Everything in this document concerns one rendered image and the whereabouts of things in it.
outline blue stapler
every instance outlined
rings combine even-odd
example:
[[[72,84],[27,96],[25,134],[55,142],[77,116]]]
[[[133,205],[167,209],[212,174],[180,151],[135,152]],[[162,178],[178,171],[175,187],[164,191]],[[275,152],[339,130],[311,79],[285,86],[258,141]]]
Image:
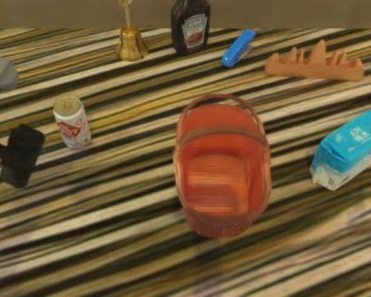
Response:
[[[233,44],[228,48],[227,52],[221,59],[221,64],[224,67],[232,68],[251,50],[250,42],[255,37],[255,32],[251,29],[245,30]]]

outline brown wall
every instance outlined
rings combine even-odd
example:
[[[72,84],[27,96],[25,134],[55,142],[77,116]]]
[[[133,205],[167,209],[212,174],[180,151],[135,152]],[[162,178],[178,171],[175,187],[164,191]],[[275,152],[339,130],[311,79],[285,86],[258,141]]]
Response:
[[[132,20],[169,27],[174,0],[134,0]],[[210,0],[213,28],[371,28],[371,0]],[[117,0],[0,0],[0,27],[120,26]]]

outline striped fabric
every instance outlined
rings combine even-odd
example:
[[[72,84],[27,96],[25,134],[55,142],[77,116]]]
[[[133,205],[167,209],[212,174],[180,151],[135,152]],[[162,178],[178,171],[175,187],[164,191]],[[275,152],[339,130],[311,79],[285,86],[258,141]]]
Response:
[[[241,30],[212,30],[206,51],[179,57],[169,30],[144,30],[150,54],[118,61],[118,30],[0,30],[19,87],[0,90],[0,142],[20,123],[46,143],[24,190],[0,182],[0,297],[371,296],[371,168],[330,192],[310,182],[319,141],[371,108],[371,30],[257,30],[234,69],[220,57]],[[267,77],[292,46],[360,56],[365,79]],[[87,110],[93,143],[66,148],[52,114],[68,93]],[[190,230],[174,188],[180,111],[205,93],[253,104],[271,144],[273,193],[245,233]]]

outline golden bell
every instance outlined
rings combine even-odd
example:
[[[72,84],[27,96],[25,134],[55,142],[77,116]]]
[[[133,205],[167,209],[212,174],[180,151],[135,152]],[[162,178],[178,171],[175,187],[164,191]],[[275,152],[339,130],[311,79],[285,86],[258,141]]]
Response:
[[[130,62],[143,59],[148,54],[148,47],[137,27],[121,28],[116,52],[119,59]]]

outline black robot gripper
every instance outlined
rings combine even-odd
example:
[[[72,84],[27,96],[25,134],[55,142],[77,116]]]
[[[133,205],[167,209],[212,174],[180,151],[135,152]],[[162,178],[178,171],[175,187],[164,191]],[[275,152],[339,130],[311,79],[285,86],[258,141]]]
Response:
[[[19,189],[26,187],[44,142],[43,133],[24,124],[12,129],[7,146],[0,144],[0,179]]]

